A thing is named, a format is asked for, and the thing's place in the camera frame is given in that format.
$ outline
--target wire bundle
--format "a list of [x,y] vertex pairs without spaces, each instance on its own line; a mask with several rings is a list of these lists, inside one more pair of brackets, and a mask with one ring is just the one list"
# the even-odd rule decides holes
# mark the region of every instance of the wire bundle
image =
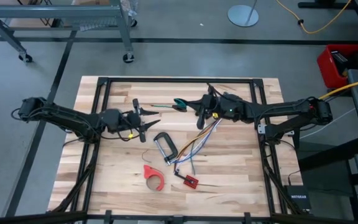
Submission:
[[[180,150],[176,161],[175,161],[175,165],[174,165],[174,170],[178,170],[179,166],[184,163],[185,161],[189,160],[191,161],[191,167],[193,169],[193,173],[195,175],[195,168],[193,165],[193,160],[192,158],[200,152],[200,150],[203,148],[203,146],[205,145],[206,141],[208,140],[208,138],[210,137],[210,135],[212,134],[213,130],[218,126],[218,124],[222,121],[222,119],[216,120],[213,123],[209,124],[207,127],[205,127],[198,135],[197,137],[195,137],[194,139],[188,141]],[[196,147],[194,147],[195,142],[199,139],[202,140],[197,144]],[[191,147],[191,151],[189,154],[187,154],[184,158],[181,159],[182,155],[185,153],[186,149],[190,146],[190,144],[193,144]]]

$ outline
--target blue wire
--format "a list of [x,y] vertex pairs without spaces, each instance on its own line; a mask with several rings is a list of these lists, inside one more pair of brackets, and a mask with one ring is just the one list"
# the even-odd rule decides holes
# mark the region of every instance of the blue wire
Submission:
[[176,163],[185,162],[185,161],[189,160],[190,158],[192,158],[193,156],[195,156],[195,155],[203,148],[203,146],[205,145],[205,143],[206,143],[206,141],[208,140],[209,136],[212,134],[212,131],[213,131],[214,128],[215,128],[215,126],[214,126],[214,127],[211,129],[211,131],[207,134],[207,136],[206,136],[206,138],[205,138],[205,141],[203,141],[203,143],[201,144],[200,148],[197,149],[196,152],[194,152],[194,153],[191,153],[191,152],[190,152],[190,157],[189,157],[189,158],[183,159],[183,160],[181,160],[181,161],[176,161]]

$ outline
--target yellow wire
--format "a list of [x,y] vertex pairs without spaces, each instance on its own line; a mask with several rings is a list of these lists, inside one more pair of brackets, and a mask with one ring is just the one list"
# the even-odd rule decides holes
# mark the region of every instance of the yellow wire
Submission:
[[344,87],[340,87],[340,88],[338,88],[338,89],[336,89],[336,90],[334,90],[334,91],[330,91],[329,93],[327,93],[327,94],[325,94],[325,95],[323,95],[323,96],[320,96],[319,99],[320,99],[320,100],[325,99],[325,98],[331,96],[332,94],[335,94],[335,93],[337,93],[337,92],[339,92],[339,91],[345,90],[345,89],[350,88],[350,87],[354,87],[354,86],[356,86],[356,85],[358,85],[358,82],[355,82],[355,83],[352,83],[352,84],[348,84],[348,85],[346,85],[346,86],[344,86]]
[[[176,160],[179,160],[179,159],[181,158],[181,156],[183,155],[183,153],[186,151],[187,147],[189,147],[189,145],[190,145],[191,143],[193,143],[193,141],[196,141],[197,139],[206,136],[206,135],[209,133],[209,131],[211,130],[212,127],[213,127],[213,125],[211,125],[210,127],[206,128],[206,129],[204,130],[205,132],[204,132],[203,134],[201,134],[201,135],[199,135],[199,136],[193,138],[192,140],[188,141],[188,142],[180,149],[179,154],[178,154]],[[173,170],[176,170],[176,168],[177,168],[177,164],[175,163],[174,166],[173,166]]]
[[[307,31],[305,26],[303,25],[303,23],[301,23],[301,27],[302,29],[307,33],[307,34],[317,34],[318,32],[322,31],[323,29],[327,28],[329,25],[331,25],[341,14],[343,11],[345,11],[345,9],[347,8],[347,6],[351,3],[352,0],[348,0],[348,2],[346,3],[346,5],[343,7],[343,9],[333,18],[331,19],[331,21],[329,21],[325,26],[323,26],[322,28],[316,30],[316,31]],[[281,5],[281,7],[283,7],[284,9],[286,9],[288,12],[290,12],[291,14],[293,14],[293,16],[295,16],[296,19],[301,20],[299,18],[298,15],[295,14],[295,12],[291,11],[291,9],[285,7],[279,0],[276,0],[277,3],[279,3],[279,5]]]

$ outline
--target cart wheel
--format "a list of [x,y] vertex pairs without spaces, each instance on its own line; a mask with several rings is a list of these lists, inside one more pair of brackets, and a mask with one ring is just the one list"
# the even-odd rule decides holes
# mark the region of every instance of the cart wheel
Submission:
[[125,63],[132,63],[135,60],[135,57],[133,55],[131,55],[131,57],[128,58],[128,54],[124,54],[122,59]]
[[137,25],[137,20],[133,19],[131,22],[131,27],[135,27]]
[[32,57],[30,55],[25,55],[25,60],[23,60],[23,57],[21,55],[19,55],[19,59],[23,62],[32,62]]

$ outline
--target green wire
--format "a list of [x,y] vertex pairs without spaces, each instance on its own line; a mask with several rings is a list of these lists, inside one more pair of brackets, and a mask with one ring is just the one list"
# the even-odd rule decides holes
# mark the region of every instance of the green wire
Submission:
[[[186,103],[183,102],[183,100],[179,99],[179,98],[175,98],[173,99],[174,102],[176,103],[176,105],[180,108],[186,108]],[[172,108],[172,106],[167,106],[167,105],[151,105],[153,107],[161,107],[161,108]]]
[[172,106],[165,106],[165,105],[152,105],[153,107],[164,107],[164,108],[172,108]]

